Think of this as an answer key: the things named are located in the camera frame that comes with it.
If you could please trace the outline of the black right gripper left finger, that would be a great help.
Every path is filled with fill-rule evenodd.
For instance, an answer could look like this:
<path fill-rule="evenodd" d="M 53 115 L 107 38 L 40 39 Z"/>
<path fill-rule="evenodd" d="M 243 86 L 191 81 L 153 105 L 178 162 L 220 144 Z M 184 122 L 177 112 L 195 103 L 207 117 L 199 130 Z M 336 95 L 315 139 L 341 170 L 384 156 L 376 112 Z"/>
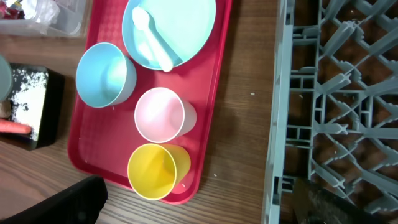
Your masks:
<path fill-rule="evenodd" d="M 108 199 L 100 176 L 89 176 L 1 223 L 95 223 Z"/>

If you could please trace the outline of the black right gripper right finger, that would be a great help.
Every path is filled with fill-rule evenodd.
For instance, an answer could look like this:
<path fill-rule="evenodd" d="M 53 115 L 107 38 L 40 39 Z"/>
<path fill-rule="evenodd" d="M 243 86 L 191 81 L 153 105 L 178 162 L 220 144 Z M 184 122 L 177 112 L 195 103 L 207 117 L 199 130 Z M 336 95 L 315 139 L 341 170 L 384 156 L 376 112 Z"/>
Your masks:
<path fill-rule="evenodd" d="M 381 219 L 308 179 L 294 182 L 293 207 L 299 223 L 382 224 Z"/>

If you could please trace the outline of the orange carrot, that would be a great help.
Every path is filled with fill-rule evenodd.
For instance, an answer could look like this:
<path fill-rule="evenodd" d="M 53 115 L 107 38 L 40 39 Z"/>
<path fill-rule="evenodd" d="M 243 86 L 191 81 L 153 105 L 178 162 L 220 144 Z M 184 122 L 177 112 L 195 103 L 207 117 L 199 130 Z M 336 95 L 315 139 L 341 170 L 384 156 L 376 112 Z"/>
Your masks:
<path fill-rule="evenodd" d="M 2 133 L 29 134 L 32 128 L 24 124 L 1 119 L 0 130 Z"/>

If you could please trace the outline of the white rice grains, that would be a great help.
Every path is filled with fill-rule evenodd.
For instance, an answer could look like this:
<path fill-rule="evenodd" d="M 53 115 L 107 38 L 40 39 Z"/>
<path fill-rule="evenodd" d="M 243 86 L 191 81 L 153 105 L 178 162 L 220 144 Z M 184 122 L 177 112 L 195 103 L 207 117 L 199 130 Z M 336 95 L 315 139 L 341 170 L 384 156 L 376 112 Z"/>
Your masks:
<path fill-rule="evenodd" d="M 37 141 L 44 107 L 45 92 L 48 83 L 48 72 L 12 70 L 14 80 L 11 95 L 12 113 L 10 120 L 28 125 L 32 128 L 30 138 Z"/>

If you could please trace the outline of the brown food scrap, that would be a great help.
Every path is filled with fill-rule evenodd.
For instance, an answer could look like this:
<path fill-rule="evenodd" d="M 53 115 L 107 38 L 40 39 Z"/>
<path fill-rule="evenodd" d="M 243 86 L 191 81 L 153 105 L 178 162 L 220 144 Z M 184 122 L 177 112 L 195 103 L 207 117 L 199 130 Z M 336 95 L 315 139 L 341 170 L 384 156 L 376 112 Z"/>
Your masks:
<path fill-rule="evenodd" d="M 0 118 L 8 119 L 12 113 L 12 106 L 9 100 L 0 102 Z"/>

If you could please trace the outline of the light blue bowl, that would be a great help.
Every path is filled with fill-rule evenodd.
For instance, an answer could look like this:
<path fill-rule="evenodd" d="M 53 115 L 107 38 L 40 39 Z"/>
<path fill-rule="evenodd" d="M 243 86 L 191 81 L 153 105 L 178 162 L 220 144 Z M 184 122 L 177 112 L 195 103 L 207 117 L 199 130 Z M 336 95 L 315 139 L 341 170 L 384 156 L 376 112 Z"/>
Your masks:
<path fill-rule="evenodd" d="M 123 103 L 132 95 L 137 72 L 120 48 L 100 42 L 83 54 L 75 81 L 78 95 L 86 105 L 104 108 Z"/>

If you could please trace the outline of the green bowl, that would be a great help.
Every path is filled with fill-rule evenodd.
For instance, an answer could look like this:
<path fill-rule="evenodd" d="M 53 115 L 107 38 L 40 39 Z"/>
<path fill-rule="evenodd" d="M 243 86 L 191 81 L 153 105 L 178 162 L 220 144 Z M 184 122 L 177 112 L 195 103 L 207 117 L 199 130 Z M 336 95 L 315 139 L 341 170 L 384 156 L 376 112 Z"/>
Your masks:
<path fill-rule="evenodd" d="M 0 56 L 0 99 L 4 101 L 8 98 L 13 85 L 12 70 L 9 62 Z"/>

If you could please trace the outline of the white tissue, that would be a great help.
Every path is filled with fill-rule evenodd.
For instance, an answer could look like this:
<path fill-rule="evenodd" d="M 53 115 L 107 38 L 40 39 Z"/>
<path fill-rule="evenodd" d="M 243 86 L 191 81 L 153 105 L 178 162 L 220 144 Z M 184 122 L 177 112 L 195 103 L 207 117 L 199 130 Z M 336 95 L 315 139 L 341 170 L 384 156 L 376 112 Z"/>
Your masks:
<path fill-rule="evenodd" d="M 24 19 L 49 26 L 56 23 L 60 14 L 58 4 L 53 0 L 22 0 Z"/>

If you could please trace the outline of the red snack wrapper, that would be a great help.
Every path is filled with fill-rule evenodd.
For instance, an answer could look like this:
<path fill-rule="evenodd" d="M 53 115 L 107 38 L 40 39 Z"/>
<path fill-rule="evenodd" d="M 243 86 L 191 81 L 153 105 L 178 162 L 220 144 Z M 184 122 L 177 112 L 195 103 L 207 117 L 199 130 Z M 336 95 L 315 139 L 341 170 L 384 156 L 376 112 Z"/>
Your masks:
<path fill-rule="evenodd" d="M 1 20 L 19 20 L 24 19 L 24 12 L 20 10 L 8 8 L 1 0 Z"/>

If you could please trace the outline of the yellow clear candy wrapper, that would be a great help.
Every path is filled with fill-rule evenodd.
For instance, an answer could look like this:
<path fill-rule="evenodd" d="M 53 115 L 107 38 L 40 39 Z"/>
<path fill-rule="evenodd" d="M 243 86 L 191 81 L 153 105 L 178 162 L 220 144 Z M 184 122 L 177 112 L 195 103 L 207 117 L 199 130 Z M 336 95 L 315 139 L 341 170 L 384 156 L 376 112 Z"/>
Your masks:
<path fill-rule="evenodd" d="M 2 0 L 2 2 L 8 7 L 20 10 L 22 8 L 22 0 Z"/>

